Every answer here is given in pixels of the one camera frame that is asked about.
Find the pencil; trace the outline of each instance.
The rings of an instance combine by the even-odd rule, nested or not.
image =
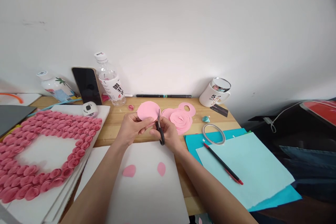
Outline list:
[[[217,156],[217,154],[206,144],[203,143],[204,146],[210,151],[210,153],[220,162],[220,164],[224,167],[224,170],[236,181],[238,184],[243,185],[244,183],[238,178],[238,176],[223,162],[223,160]]]

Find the white mug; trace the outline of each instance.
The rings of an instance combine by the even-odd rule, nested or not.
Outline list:
[[[229,89],[231,84],[222,78],[216,77],[209,83],[204,92],[199,97],[199,102],[204,107],[211,107],[215,104],[222,104],[225,102],[231,93]]]

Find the mug lid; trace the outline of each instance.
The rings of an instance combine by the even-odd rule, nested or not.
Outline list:
[[[210,82],[210,86],[216,91],[223,93],[229,91],[231,88],[230,82],[219,77],[213,78]]]

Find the scissors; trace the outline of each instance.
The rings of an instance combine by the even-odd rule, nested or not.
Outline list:
[[[164,136],[164,134],[163,134],[163,129],[161,128],[161,126],[160,126],[160,109],[159,109],[159,114],[158,114],[158,116],[157,116],[157,122],[155,123],[155,125],[156,125],[156,129],[160,132],[160,134],[161,134],[161,139],[160,139],[160,144],[161,145],[164,145],[165,143],[165,136]]]

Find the mug handle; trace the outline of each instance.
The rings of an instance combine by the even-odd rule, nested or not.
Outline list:
[[[220,98],[220,101],[216,102],[216,104],[223,104],[231,95],[230,91],[225,92],[225,94],[227,94],[227,96],[225,98]]]

